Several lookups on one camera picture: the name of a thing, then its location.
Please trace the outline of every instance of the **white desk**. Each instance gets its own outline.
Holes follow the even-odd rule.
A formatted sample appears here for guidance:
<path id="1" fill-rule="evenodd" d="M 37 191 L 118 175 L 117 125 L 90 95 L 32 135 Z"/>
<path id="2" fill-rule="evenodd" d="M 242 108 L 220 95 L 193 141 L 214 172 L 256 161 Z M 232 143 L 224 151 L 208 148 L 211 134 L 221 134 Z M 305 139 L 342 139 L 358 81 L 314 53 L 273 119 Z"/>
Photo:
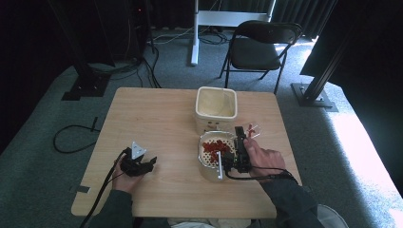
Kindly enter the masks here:
<path id="1" fill-rule="evenodd" d="M 249 20 L 270 21 L 276 0 L 272 0 L 266 13 L 235 12 L 235 11 L 208 11 L 199 10 L 199 0 L 195 0 L 195 35 L 193 38 L 192 66 L 199 61 L 199 26 L 237 27 L 240 23 Z"/>

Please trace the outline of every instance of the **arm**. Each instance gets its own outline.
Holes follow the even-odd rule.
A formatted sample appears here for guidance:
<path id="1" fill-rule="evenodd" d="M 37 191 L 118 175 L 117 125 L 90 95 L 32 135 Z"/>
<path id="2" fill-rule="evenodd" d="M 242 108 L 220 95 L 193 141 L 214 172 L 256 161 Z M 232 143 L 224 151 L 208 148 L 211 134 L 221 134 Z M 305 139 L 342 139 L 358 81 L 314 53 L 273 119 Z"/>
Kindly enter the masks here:
<path id="1" fill-rule="evenodd" d="M 252 139 L 243 143 L 253 166 L 249 172 L 251 177 L 276 175 L 285 169 L 284 158 L 278 151 L 261 149 Z M 277 227 L 323 227 L 317 219 L 317 203 L 294 181 L 266 179 L 259 183 L 276 206 Z"/>
<path id="2" fill-rule="evenodd" d="M 129 177 L 121 170 L 123 157 L 118 161 L 113 173 L 112 190 L 101 209 L 89 224 L 90 228 L 132 228 L 133 217 L 131 214 L 131 194 L 138 183 L 140 177 Z"/>

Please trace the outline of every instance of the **hand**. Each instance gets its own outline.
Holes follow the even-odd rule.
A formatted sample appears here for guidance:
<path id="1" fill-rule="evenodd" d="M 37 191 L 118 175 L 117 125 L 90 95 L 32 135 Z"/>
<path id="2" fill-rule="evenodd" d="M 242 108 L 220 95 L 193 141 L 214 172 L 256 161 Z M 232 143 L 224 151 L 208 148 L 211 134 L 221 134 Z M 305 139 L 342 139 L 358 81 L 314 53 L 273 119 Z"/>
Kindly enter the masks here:
<path id="1" fill-rule="evenodd" d="M 125 154 L 121 156 L 115 167 L 115 172 L 113 172 L 112 189 L 120 190 L 132 194 L 137 184 L 142 180 L 144 175 L 139 177 L 129 177 L 121 169 L 122 159 Z"/>
<path id="2" fill-rule="evenodd" d="M 243 141 L 246 151 L 249 154 L 249 159 L 252 166 L 255 166 L 249 171 L 249 175 L 254 177 L 264 177 L 268 175 L 280 174 L 282 171 L 278 169 L 264 168 L 279 168 L 285 169 L 285 161 L 281 154 L 276 150 L 262 149 L 255 140 L 250 138 Z M 259 182 L 267 182 L 270 179 L 258 180 Z"/>

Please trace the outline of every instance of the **chair back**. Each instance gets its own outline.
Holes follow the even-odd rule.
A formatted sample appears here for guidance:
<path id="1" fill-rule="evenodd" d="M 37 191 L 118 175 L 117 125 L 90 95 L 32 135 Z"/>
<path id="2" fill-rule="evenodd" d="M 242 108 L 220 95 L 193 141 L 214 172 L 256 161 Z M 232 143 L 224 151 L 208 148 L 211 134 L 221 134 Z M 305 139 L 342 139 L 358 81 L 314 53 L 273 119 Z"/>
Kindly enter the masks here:
<path id="1" fill-rule="evenodd" d="M 262 43 L 292 46 L 301 34 L 301 26 L 296 23 L 270 23 L 252 20 L 239 24 L 235 29 L 233 38 L 246 36 Z"/>

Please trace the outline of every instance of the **black curtain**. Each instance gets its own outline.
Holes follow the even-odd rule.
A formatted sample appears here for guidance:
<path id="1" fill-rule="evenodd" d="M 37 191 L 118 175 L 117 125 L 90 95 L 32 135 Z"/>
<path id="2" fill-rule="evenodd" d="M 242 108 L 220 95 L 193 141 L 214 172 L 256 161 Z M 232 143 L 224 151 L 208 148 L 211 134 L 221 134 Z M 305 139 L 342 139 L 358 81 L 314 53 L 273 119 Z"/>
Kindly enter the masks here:
<path id="1" fill-rule="evenodd" d="M 329 82 L 342 87 L 400 194 L 403 193 L 401 28 L 401 1 L 339 0 L 301 71 L 303 75 L 320 77 L 347 41 Z"/>

